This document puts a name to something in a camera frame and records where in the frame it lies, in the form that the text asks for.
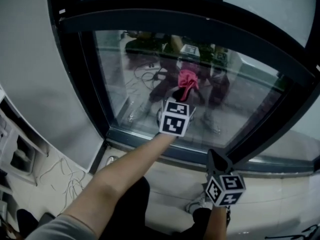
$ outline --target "glass door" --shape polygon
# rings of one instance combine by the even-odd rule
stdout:
[[[173,159],[205,164],[214,148],[248,161],[319,95],[319,70],[300,44],[221,0],[82,0],[65,9],[59,30],[76,88],[94,88],[106,138],[124,145],[158,133],[161,101],[181,70],[195,72],[194,120],[164,154]]]

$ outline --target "white cable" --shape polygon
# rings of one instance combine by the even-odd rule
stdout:
[[[64,169],[63,169],[63,166],[62,166],[63,161],[65,161],[68,169],[70,170],[70,173],[68,173],[68,174],[65,174],[65,172],[64,172]],[[45,185],[45,184],[43,184],[43,183],[41,182],[41,178],[42,178],[44,175],[46,175],[47,173],[51,172],[51,171],[55,168],[55,166],[56,166],[57,164],[59,164],[59,163],[60,163],[60,169],[61,169],[62,174],[65,175],[65,176],[70,176],[70,177],[69,177],[69,181],[68,181],[68,183],[67,183],[67,185],[66,185],[65,190],[61,193],[62,195],[64,195],[64,206],[63,206],[62,210],[60,211],[60,213],[62,213],[62,212],[65,210],[65,208],[67,207],[68,195],[70,196],[70,198],[71,198],[72,201],[74,201],[74,200],[77,198],[77,196],[78,196],[78,193],[77,193],[77,191],[76,191],[75,186],[79,186],[79,187],[81,188],[81,190],[84,189],[84,187],[83,187],[83,185],[82,185],[82,180],[85,178],[86,173],[85,173],[83,170],[72,171],[72,169],[70,168],[70,166],[69,166],[69,164],[68,164],[68,161],[67,161],[65,158],[60,158],[60,159],[59,159],[58,161],[56,161],[47,171],[45,171],[44,173],[42,173],[42,174],[39,176],[39,182],[40,182],[42,185]],[[75,173],[79,173],[79,172],[82,172],[82,173],[83,173],[83,175],[82,175],[81,178],[79,178],[79,177],[73,177]],[[51,186],[51,188],[52,188],[54,191],[58,192],[52,184],[50,184],[50,186]]]

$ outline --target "red cloth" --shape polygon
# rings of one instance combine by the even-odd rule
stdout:
[[[185,101],[191,88],[196,88],[199,90],[197,75],[188,69],[182,69],[178,77],[178,86],[179,88],[185,87],[183,96],[181,98],[182,101]]]

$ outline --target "gray panel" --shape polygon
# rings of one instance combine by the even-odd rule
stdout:
[[[0,83],[26,121],[88,170],[102,138],[70,83],[47,0],[0,0]]]

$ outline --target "sleeve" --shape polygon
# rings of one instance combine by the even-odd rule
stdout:
[[[33,231],[26,240],[97,240],[86,225],[68,215],[60,215]]]

